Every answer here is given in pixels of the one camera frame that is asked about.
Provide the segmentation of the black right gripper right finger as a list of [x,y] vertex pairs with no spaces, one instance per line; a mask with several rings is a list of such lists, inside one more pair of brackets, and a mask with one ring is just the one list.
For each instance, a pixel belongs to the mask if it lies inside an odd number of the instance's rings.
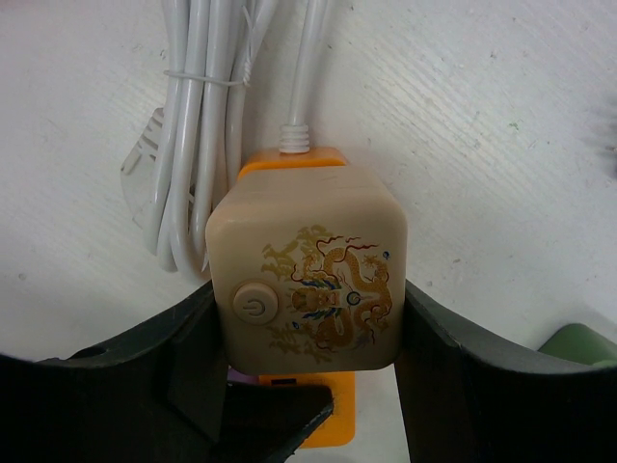
[[414,462],[613,462],[616,369],[506,340],[406,284],[396,381]]

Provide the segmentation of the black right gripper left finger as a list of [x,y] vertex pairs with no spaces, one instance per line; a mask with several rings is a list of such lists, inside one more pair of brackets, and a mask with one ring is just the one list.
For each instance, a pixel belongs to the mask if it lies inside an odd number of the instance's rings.
[[5,462],[205,462],[227,366],[211,285],[66,359],[1,359]]

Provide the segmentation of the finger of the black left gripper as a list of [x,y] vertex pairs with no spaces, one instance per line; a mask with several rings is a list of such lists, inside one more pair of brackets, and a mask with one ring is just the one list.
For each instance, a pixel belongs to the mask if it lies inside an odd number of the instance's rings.
[[229,382],[211,460],[284,462],[334,411],[323,385],[258,386]]

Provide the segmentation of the purple socket adapter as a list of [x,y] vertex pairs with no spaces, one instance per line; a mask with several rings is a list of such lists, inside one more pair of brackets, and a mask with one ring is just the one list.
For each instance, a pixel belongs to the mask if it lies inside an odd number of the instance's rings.
[[227,381],[230,383],[243,383],[259,385],[259,376],[242,373],[232,367],[228,368]]

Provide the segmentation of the green power strip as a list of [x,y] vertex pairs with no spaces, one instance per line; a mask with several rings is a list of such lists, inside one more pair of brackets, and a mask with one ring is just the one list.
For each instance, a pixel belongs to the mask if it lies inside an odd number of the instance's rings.
[[616,343],[580,323],[568,324],[556,331],[539,352],[586,366],[616,366]]

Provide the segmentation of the beige cube socket adapter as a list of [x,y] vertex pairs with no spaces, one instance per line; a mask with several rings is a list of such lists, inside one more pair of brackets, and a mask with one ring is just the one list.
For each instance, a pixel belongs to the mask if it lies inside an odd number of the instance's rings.
[[408,224],[371,171],[245,174],[216,207],[205,237],[234,369],[372,370],[398,356]]

